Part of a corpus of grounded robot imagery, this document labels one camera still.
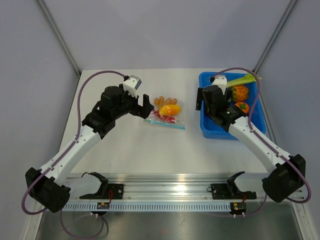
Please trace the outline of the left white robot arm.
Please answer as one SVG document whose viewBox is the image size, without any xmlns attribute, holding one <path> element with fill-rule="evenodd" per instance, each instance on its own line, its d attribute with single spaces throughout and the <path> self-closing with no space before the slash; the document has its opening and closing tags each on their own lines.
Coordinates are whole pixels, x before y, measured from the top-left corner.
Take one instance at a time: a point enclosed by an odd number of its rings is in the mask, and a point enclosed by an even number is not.
<svg viewBox="0 0 320 240">
<path fill-rule="evenodd" d="M 84 155 L 99 143 L 115 125 L 116 120 L 126 114 L 146 119 L 153 105 L 149 96 L 143 95 L 143 105 L 138 104 L 137 90 L 141 81 L 133 76 L 118 86 L 108 86 L 101 94 L 92 111 L 78 120 L 75 138 L 39 169 L 31 167 L 25 173 L 27 192 L 53 213 L 60 211 L 69 199 L 108 197 L 108 179 L 97 172 L 67 181 L 71 170 Z"/>
</svg>

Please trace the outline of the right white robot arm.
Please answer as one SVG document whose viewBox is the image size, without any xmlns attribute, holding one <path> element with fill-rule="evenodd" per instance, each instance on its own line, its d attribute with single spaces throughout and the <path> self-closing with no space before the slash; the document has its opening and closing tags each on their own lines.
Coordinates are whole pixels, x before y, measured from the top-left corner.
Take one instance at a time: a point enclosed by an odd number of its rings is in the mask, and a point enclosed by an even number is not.
<svg viewBox="0 0 320 240">
<path fill-rule="evenodd" d="M 197 90 L 196 110 L 204 109 L 207 116 L 225 132 L 242 142 L 262 163 L 266 173 L 241 171 L 227 180 L 227 193 L 239 198 L 246 192 L 264 192 L 274 202 L 290 199 L 301 187 L 307 189 L 306 203 L 311 188 L 305 178 L 306 161 L 300 155 L 291 155 L 261 133 L 249 117 L 236 105 L 230 104 L 217 85 Z"/>
</svg>

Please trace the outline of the yellow mango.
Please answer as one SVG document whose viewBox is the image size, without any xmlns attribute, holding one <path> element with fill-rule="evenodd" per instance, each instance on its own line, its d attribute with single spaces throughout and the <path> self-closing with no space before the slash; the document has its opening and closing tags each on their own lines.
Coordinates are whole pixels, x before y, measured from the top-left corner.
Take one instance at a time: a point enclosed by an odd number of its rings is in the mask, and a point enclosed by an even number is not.
<svg viewBox="0 0 320 240">
<path fill-rule="evenodd" d="M 158 112 L 162 116 L 176 116 L 181 112 L 181 107 L 177 104 L 163 105 Z"/>
</svg>

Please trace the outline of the clear zip top bag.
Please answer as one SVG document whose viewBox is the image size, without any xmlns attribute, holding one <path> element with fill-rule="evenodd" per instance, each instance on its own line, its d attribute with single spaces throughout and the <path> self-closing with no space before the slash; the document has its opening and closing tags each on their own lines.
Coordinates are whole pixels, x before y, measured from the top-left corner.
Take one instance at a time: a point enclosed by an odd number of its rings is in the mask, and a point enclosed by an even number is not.
<svg viewBox="0 0 320 240">
<path fill-rule="evenodd" d="M 184 103 L 175 97 L 163 95 L 153 99 L 154 109 L 144 122 L 164 127 L 185 130 Z"/>
</svg>

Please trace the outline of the blue plastic tray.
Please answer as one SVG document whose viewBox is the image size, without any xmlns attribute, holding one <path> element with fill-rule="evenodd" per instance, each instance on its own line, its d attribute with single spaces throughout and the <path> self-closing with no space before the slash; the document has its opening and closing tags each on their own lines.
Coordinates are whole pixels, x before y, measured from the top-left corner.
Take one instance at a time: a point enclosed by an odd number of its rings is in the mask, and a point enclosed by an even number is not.
<svg viewBox="0 0 320 240">
<path fill-rule="evenodd" d="M 204 88 L 211 85 L 210 77 L 213 76 L 216 72 L 202 72 L 199 77 L 199 87 Z M 247 83 L 245 86 L 248 88 L 248 99 L 245 101 L 250 107 L 252 106 L 255 97 L 257 95 L 257 84 L 255 82 Z M 256 128 L 258 128 L 263 134 L 266 133 L 266 124 L 264 119 L 264 113 L 262 110 L 262 106 L 260 100 L 257 101 L 251 121 Z M 221 140 L 237 140 L 236 137 L 231 134 L 225 132 L 223 128 L 215 125 L 215 123 L 206 115 L 204 102 L 202 102 L 201 110 L 200 110 L 200 128 L 202 130 L 202 134 L 207 139 L 221 139 Z"/>
</svg>

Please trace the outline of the red chili pepper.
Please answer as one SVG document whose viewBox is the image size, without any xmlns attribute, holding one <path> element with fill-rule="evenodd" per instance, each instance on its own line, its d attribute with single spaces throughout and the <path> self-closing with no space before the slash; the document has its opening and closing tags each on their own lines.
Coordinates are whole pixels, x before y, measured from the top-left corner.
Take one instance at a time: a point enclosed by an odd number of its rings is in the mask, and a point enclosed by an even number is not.
<svg viewBox="0 0 320 240">
<path fill-rule="evenodd" d="M 165 123 L 169 123 L 169 124 L 176 123 L 176 118 L 174 116 L 160 115 L 160 113 L 157 110 L 153 110 L 153 113 L 158 119 L 164 121 Z"/>
</svg>

